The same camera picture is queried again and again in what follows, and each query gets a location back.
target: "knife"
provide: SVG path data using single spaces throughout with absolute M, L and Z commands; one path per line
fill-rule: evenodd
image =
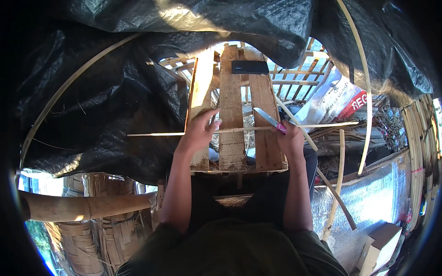
M 287 129 L 284 127 L 283 124 L 281 124 L 281 122 L 278 122 L 274 118 L 270 117 L 270 115 L 267 114 L 264 110 L 262 110 L 258 107 L 254 107 L 253 109 L 256 112 L 258 112 L 264 119 L 266 119 L 267 122 L 271 123 L 274 127 L 276 127 L 276 129 L 279 129 L 284 134 L 287 132 Z

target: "person's left hand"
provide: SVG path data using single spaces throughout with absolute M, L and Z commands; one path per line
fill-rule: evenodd
M 195 152 L 209 145 L 213 132 L 222 123 L 220 119 L 209 125 L 209 119 L 219 111 L 219 108 L 204 111 L 190 121 L 187 124 L 186 134 L 181 137 L 175 152 L 184 152 L 193 155 Z

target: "white plastic bag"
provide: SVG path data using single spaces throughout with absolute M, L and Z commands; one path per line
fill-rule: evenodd
M 334 66 L 327 80 L 315 89 L 314 95 L 295 114 L 301 125 L 327 124 L 345 118 L 367 103 L 367 94 L 355 86 Z

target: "silver foil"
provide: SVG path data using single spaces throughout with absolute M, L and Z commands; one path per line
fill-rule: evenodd
M 353 216 L 352 231 L 340 207 L 336 210 L 327 243 L 336 259 L 349 272 L 355 271 L 368 234 L 385 222 L 398 223 L 405 213 L 411 184 L 409 151 L 369 175 L 343 183 L 341 199 Z M 312 200 L 313 230 L 321 238 L 333 195 L 326 186 L 315 187 Z

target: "black pants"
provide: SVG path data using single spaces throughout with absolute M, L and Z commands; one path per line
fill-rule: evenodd
M 314 150 L 304 148 L 304 158 L 311 200 L 318 157 Z M 287 170 L 283 173 L 273 173 L 268 176 L 264 185 L 235 216 L 251 223 L 271 222 L 277 228 L 282 229 L 282 216 L 286 204 L 289 175 Z M 209 193 L 204 191 L 204 185 L 192 183 L 192 213 L 189 234 L 194 233 L 210 221 L 223 219 L 229 215 L 227 208 L 216 202 Z

